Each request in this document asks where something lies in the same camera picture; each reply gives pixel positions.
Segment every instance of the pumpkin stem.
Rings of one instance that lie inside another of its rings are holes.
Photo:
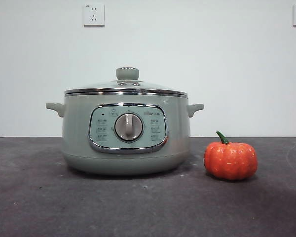
[[[227,138],[225,138],[225,136],[224,135],[222,135],[222,133],[221,132],[216,132],[217,133],[217,135],[219,136],[219,138],[221,139],[221,141],[222,141],[222,143],[223,144],[228,144],[229,143],[229,141],[227,140]]]

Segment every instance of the pumpkin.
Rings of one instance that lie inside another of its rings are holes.
[[[258,168],[255,149],[246,143],[229,142],[220,132],[216,133],[221,142],[212,142],[206,148],[206,170],[218,178],[228,180],[241,180],[254,175]]]

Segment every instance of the lid rim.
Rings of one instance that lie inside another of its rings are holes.
[[[72,89],[66,90],[65,95],[75,93],[86,93],[86,92],[148,92],[148,93],[162,93],[162,94],[175,94],[187,96],[187,93],[176,91],[176,90],[162,90],[162,89],[142,89],[142,88],[84,88],[84,89]]]

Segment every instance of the slow cooker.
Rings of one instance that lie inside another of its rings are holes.
[[[63,119],[62,153],[75,169],[105,175],[170,170],[189,155],[189,118],[203,104],[187,94],[116,70],[117,80],[65,91],[64,104],[46,103]]]

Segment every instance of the dark countertop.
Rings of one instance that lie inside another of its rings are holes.
[[[0,138],[0,237],[296,237],[296,138],[230,138],[259,161],[238,182],[206,174],[218,138],[191,140],[175,170],[113,177],[68,168],[61,138]]]

